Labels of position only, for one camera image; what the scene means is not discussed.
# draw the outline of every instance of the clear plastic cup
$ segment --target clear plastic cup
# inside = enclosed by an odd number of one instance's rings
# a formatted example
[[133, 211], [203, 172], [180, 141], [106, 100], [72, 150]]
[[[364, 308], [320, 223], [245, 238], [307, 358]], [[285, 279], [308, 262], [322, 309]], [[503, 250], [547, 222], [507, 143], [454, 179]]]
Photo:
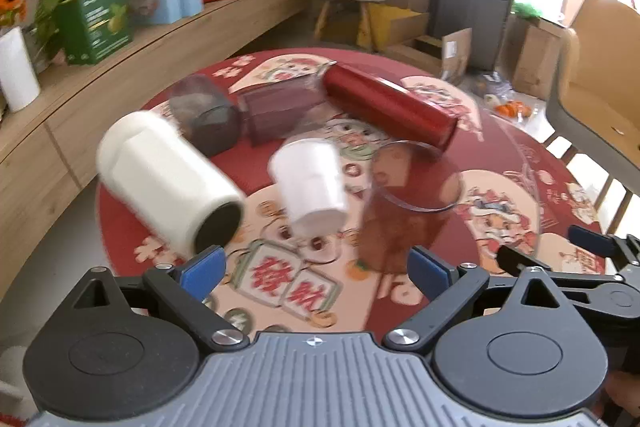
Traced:
[[285, 144], [269, 161], [289, 226], [295, 235], [320, 237], [338, 232], [348, 204], [335, 145], [321, 138]]
[[370, 168], [358, 259], [373, 270], [406, 273], [411, 248], [429, 248], [449, 219], [462, 176], [441, 151], [413, 141], [382, 146]]

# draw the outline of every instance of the gray ribbed plate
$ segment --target gray ribbed plate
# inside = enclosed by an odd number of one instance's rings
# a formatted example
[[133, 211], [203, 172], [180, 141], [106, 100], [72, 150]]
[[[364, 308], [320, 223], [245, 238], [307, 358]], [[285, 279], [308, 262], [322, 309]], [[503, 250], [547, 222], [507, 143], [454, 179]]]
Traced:
[[[78, 427], [43, 413], [31, 427]], [[462, 407], [415, 355], [369, 333], [261, 333], [243, 351], [210, 356], [194, 382], [157, 410], [103, 427], [505, 427]], [[596, 427], [589, 415], [543, 423]]]

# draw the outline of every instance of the yellow bag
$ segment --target yellow bag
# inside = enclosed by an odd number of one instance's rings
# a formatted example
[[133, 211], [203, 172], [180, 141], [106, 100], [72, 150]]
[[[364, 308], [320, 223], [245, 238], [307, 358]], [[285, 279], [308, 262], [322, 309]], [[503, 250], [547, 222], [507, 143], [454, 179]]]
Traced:
[[[399, 8], [388, 4], [367, 3], [374, 39], [373, 47], [378, 51], [422, 35], [426, 31], [428, 14], [411, 10], [409, 0], [406, 0], [406, 4], [407, 8]], [[361, 48], [369, 48], [371, 45], [363, 20], [360, 20], [356, 43]]]

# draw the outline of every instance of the white tumbler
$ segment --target white tumbler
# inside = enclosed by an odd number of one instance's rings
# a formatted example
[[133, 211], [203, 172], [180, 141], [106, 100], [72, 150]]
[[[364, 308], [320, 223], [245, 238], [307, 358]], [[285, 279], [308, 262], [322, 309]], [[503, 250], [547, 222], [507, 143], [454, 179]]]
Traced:
[[240, 189], [151, 111], [111, 126], [98, 145], [97, 169], [110, 192], [179, 253], [224, 247], [242, 220]]
[[340, 157], [321, 138], [287, 143], [269, 161], [294, 235], [321, 237], [338, 232], [348, 214]]
[[18, 27], [0, 37], [0, 89], [12, 111], [27, 107], [40, 94], [22, 30]]

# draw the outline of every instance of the white paper cup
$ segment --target white paper cup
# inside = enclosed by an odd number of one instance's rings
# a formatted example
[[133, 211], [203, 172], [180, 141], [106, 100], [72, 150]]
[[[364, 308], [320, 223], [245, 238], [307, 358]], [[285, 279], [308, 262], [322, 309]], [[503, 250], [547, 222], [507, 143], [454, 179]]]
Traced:
[[285, 144], [269, 161], [294, 235], [320, 237], [338, 232], [347, 220], [340, 158], [334, 144], [305, 138]]

